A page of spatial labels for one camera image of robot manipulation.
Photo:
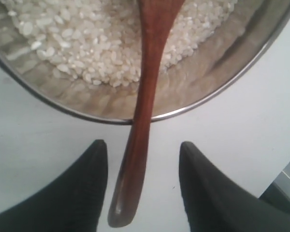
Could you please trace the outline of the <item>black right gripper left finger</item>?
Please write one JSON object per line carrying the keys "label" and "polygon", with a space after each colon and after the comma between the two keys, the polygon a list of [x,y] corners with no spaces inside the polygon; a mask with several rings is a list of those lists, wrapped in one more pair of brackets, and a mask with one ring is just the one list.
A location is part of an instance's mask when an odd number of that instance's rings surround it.
{"label": "black right gripper left finger", "polygon": [[0,232],[95,232],[107,186],[107,146],[95,140],[63,174],[0,213]]}

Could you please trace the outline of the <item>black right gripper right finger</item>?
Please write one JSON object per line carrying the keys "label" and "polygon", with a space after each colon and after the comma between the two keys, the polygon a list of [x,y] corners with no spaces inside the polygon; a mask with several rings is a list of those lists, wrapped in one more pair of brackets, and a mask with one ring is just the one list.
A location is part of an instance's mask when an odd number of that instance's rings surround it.
{"label": "black right gripper right finger", "polygon": [[192,232],[290,232],[290,214],[256,198],[183,142],[179,181]]}

